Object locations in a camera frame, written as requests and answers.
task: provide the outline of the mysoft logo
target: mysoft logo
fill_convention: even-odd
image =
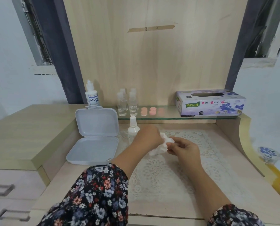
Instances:
[[[186,104],[186,108],[188,108],[188,107],[198,107],[198,106],[200,106],[200,102]]]

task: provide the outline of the forearm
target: forearm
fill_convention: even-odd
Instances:
[[[231,203],[203,168],[195,173],[189,173],[188,176],[195,188],[195,198],[198,207],[206,221],[221,206]]]
[[[140,145],[132,143],[120,155],[114,158],[111,163],[120,167],[127,177],[130,178],[135,167],[146,153],[146,149],[143,149]]]

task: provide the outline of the bottle cap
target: bottle cap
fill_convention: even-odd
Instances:
[[[120,92],[123,92],[123,94],[126,94],[125,88],[121,88],[121,89],[120,89]]]
[[[118,99],[123,98],[123,92],[118,92],[118,93],[117,93],[117,98],[118,98]]]
[[[94,90],[94,85],[93,85],[93,83],[89,79],[88,79],[88,82],[86,84],[86,87],[87,87],[88,91]]]
[[[135,116],[131,116],[130,118],[130,126],[131,127],[136,127],[137,126],[137,120]]]
[[[129,93],[129,97],[130,97],[130,98],[135,98],[135,97],[136,97],[136,93],[135,93],[135,92],[130,91],[130,93]]]

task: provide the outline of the hand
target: hand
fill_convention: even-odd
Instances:
[[[155,125],[149,124],[138,131],[132,145],[140,147],[146,153],[163,144],[164,140],[160,136],[160,132]]]
[[[197,172],[204,171],[201,164],[201,156],[198,145],[195,143],[179,137],[171,137],[175,143],[166,143],[167,152],[178,157],[178,160],[191,178]]]

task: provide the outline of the black floral shirt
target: black floral shirt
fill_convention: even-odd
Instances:
[[[38,226],[127,225],[127,187],[127,176],[116,165],[89,167],[65,198],[44,215]],[[263,225],[255,214],[232,204],[221,207],[208,222],[208,225],[239,224]]]

